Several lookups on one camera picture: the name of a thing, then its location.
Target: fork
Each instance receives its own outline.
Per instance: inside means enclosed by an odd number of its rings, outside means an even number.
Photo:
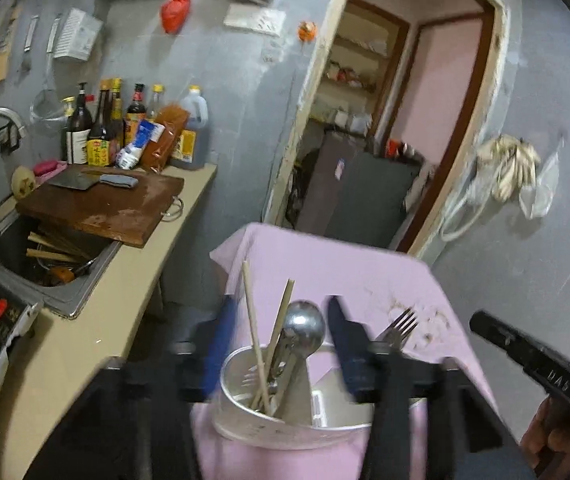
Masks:
[[[391,324],[377,337],[377,341],[384,341],[392,348],[400,350],[405,346],[407,339],[418,326],[418,320],[411,308],[406,308]]]

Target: pink tablecloth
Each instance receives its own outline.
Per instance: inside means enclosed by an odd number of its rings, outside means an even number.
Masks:
[[[405,353],[428,362],[453,356],[462,363],[480,391],[495,406],[494,397],[465,332],[445,294],[419,260],[404,254],[345,244],[264,224],[249,224],[216,250],[211,259],[226,275],[225,293],[239,302],[233,348],[251,343],[241,263],[249,262],[257,325],[262,344],[271,335],[287,279],[295,280],[292,300],[312,301],[321,310],[325,298],[343,297],[348,317],[365,324],[370,336],[382,332],[411,306],[419,326]],[[315,384],[332,366],[310,360]],[[425,406],[412,410],[412,478],[421,478],[424,456]],[[207,480],[353,480],[358,477],[363,436],[325,449],[274,451],[246,446],[220,437],[211,424],[208,406],[195,406],[193,429],[203,476]]]

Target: doorway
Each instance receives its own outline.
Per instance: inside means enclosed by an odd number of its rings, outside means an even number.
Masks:
[[[271,221],[407,252],[469,126],[494,10],[486,0],[347,0]]]

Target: spoon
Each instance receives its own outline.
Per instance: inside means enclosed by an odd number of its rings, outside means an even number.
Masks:
[[[276,393],[272,401],[275,410],[282,411],[279,408],[282,407],[283,397],[296,368],[321,347],[324,338],[325,320],[318,307],[310,301],[290,303],[277,350],[274,352],[275,359],[270,367],[269,378],[277,378]]]

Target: sink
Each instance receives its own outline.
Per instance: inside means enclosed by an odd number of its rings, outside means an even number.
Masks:
[[[84,275],[70,283],[52,286],[46,279],[46,268],[40,263],[44,261],[25,254],[26,249],[37,248],[37,244],[27,237],[30,232],[38,232],[39,224],[40,220],[19,215],[16,211],[12,211],[0,222],[0,284],[26,301],[43,301],[46,308],[59,316],[74,319],[121,243],[59,228],[65,238],[91,258],[96,257],[96,260]]]
[[[30,249],[38,249],[38,244],[27,239],[30,232],[38,232],[40,220],[29,216],[15,215],[7,225],[0,225],[0,264],[7,270],[14,272],[21,278],[41,286],[52,286],[47,276],[47,264],[50,266],[64,265],[57,262],[48,262],[31,258],[25,254]],[[100,256],[111,243],[111,240],[87,234],[73,229],[60,228],[61,234],[77,248],[88,254],[89,259]],[[47,247],[40,248],[45,251],[56,250]]]

